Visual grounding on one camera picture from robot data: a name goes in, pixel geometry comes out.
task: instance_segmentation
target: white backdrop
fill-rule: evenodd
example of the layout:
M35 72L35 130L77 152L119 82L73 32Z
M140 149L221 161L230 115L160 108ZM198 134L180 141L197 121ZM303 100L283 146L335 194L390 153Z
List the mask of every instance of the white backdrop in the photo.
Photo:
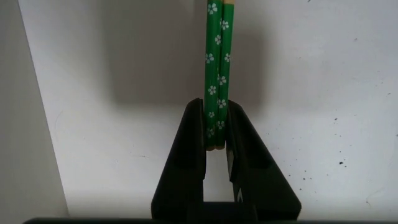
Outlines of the white backdrop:
M205 1L20 4L70 215L150 217L183 109L203 94ZM398 219L397 11L236 1L230 97L302 219ZM208 160L205 198L231 200L224 151Z

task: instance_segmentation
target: green pencil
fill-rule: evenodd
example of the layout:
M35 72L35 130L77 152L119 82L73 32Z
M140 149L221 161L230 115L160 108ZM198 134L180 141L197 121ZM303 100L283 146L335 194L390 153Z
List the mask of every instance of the green pencil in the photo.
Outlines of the green pencil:
M234 0L223 0L221 24L221 60L218 75L218 119L216 122L216 148L225 145L225 124L228 112L229 65L231 62L232 27L234 21Z
M218 81L221 50L222 0L207 1L205 97L204 111L206 124L205 147L212 150L216 146L216 120L218 119Z

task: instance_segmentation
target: white surface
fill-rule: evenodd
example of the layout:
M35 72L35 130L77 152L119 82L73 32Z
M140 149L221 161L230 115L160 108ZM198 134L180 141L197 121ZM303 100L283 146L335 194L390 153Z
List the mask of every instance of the white surface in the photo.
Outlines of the white surface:
M206 3L20 3L70 214L149 217L185 104L203 94ZM398 220L397 11L394 0L236 3L231 99L302 219ZM210 155L206 197L231 200L224 152Z
M0 2L0 105L0 222L67 216L16 0Z

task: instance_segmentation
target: black clamp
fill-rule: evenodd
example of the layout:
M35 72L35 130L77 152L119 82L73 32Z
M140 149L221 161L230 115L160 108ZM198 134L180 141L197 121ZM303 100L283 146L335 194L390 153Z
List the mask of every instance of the black clamp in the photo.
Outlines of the black clamp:
M151 212L171 222L296 220L301 203L242 107L229 101L226 154L235 202L203 202L203 101L189 102L160 177Z

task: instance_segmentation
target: white flower pattern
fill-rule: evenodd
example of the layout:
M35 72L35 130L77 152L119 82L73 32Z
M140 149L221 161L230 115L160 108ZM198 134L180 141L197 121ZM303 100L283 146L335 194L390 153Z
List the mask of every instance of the white flower pattern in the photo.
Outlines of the white flower pattern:
M211 61L214 61L213 54L206 54L206 63L210 63Z
M229 28L228 21L222 21L221 22L221 28L223 28L223 30L228 29Z
M226 106L225 100L220 100L220 99L218 99L218 100L217 100L217 104L218 104L218 107L219 107L219 108L223 108L224 106Z
M217 45L221 43L221 36L217 35L216 38L214 38L214 41L216 42Z
M225 54L224 60L226 62L230 62L231 61L231 55L229 53Z
M213 95L216 93L216 87L215 86L210 86L209 89L207 89L207 91L210 93L210 95Z
M217 80L220 80L220 85L223 85L224 83L226 83L226 78L225 77L221 77L221 79L220 79L220 75L218 75Z
M225 127L225 123L224 123L224 121L217 121L217 126L218 126L218 129L223 129L223 127Z
M213 128L207 128L206 134L208 138L211 138L214 135L214 129Z
M216 3L207 5L207 12L208 12L210 15L213 15L213 13L215 13L216 11L217 11L217 5L216 5Z

